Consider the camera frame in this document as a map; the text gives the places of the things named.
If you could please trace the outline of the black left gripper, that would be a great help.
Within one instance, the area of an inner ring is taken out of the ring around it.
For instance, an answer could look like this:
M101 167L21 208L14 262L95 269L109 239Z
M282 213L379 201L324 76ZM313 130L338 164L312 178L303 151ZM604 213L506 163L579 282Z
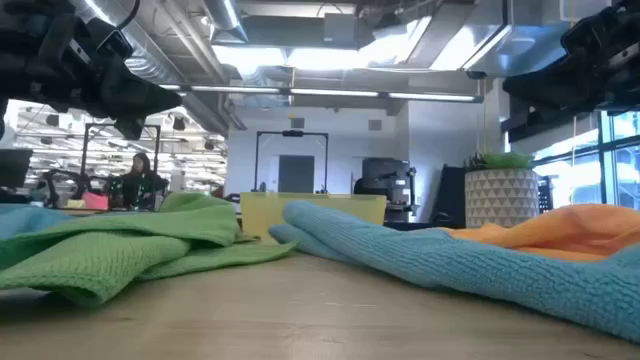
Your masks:
M127 16L112 25L98 17L85 22L70 1L46 1L48 28L37 59L59 84L65 107L110 117L125 138L140 138L145 118L182 105L182 97L131 73L125 61L134 49L123 29L135 18L135 0Z

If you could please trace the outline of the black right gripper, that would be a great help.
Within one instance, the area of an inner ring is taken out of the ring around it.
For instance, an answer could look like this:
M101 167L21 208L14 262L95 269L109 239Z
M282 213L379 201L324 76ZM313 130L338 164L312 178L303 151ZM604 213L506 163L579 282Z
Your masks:
M639 106L639 1L623 0L585 17L561 38L570 63L508 77L503 90L535 108L590 112Z

